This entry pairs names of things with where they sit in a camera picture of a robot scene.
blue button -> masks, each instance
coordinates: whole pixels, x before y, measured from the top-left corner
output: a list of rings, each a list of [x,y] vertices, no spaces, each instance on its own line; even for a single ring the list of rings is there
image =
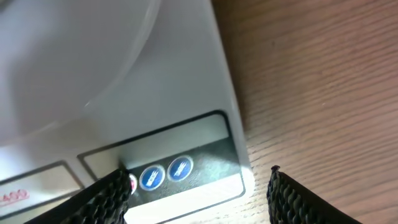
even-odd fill
[[[161,165],[146,168],[139,177],[139,186],[144,190],[155,190],[164,180],[165,171]]]
[[[189,176],[193,169],[193,160],[189,156],[180,156],[169,165],[167,177],[171,181],[181,181]]]

round button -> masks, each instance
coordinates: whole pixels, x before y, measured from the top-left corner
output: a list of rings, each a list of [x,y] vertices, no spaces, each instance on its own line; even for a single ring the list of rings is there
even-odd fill
[[[187,178],[193,169],[193,160],[189,156],[180,156],[169,165],[167,177],[171,181],[181,181]]]
[[[161,165],[153,165],[146,168],[139,177],[139,186],[144,190],[155,190],[165,177],[164,168]]]
[[[133,194],[137,190],[137,177],[135,175],[130,174],[130,183],[131,183],[131,194]]]

white strip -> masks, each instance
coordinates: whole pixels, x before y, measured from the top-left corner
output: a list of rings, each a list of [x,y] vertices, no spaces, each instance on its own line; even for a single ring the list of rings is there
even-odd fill
[[[14,215],[5,220],[1,220],[0,223],[1,224],[19,224],[19,223],[28,222],[29,220],[49,211],[50,209],[55,208],[56,206],[60,205],[61,203],[63,203],[64,201],[66,201],[68,199],[69,198],[64,198],[59,201],[41,206],[39,208],[35,208],[35,209],[26,211],[26,212],[18,214],[18,215]]]
[[[130,208],[127,223],[158,223],[231,199],[243,192],[240,174]]]
[[[64,166],[0,185],[0,217],[79,189]]]
[[[118,168],[119,157],[128,169],[228,137],[224,117],[215,114],[84,158],[95,176]]]

wooden surface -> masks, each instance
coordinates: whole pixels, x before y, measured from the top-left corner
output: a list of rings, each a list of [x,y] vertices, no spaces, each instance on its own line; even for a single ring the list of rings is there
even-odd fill
[[[268,223],[278,164],[363,223],[398,223],[398,1],[214,0],[256,191],[211,223]]]

kitchen scale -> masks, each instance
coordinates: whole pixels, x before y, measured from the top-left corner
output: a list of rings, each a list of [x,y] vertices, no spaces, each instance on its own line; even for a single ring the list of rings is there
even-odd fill
[[[0,223],[23,223],[122,162],[128,223],[252,194],[210,1],[3,1]]]

